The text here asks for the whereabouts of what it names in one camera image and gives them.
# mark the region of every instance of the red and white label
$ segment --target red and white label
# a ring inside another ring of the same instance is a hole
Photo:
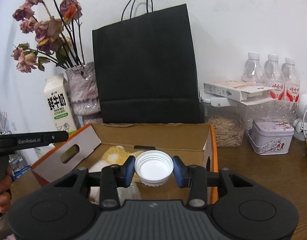
[[[283,100],[284,90],[285,90],[285,84],[270,81],[267,84],[267,87],[274,88],[273,90],[270,90],[270,96],[271,98],[277,99],[277,100]]]
[[[284,100],[288,102],[298,102],[300,87],[295,85],[285,85]]]

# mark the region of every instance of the wooden table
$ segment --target wooden table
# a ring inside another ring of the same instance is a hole
[[[219,168],[229,167],[292,201],[300,214],[292,240],[307,239],[307,150],[293,139],[286,155],[259,156],[244,141],[240,147],[218,148]],[[40,188],[31,171],[12,185],[13,201]]]

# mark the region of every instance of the water bottle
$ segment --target water bottle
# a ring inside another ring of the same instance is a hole
[[[244,82],[263,83],[263,68],[260,65],[259,53],[249,52],[248,63],[245,67],[245,72],[242,76]]]
[[[278,55],[268,55],[268,64],[264,70],[264,76],[266,86],[274,88],[274,90],[270,90],[270,96],[277,100],[283,100],[285,84],[279,67]]]
[[[300,93],[300,78],[295,68],[295,59],[286,57],[286,66],[282,71],[285,78],[284,101],[298,102]]]

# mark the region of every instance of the flower bouquet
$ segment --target flower bouquet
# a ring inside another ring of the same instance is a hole
[[[44,0],[25,0],[12,15],[16,21],[20,21],[23,33],[36,34],[36,48],[32,48],[29,43],[21,43],[13,51],[12,57],[18,61],[17,69],[23,73],[36,68],[44,71],[44,64],[48,62],[54,62],[63,69],[85,64],[80,31],[80,17],[83,15],[80,3],[77,0],[63,0],[58,7],[56,0],[53,1],[59,18],[50,14]],[[35,18],[32,9],[39,3],[45,7],[49,20],[38,21]],[[75,28],[78,28],[82,60],[77,51]]]

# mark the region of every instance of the pink tin box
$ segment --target pink tin box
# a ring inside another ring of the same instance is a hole
[[[287,153],[293,134],[294,128],[279,118],[255,119],[248,130],[252,148],[259,155]]]

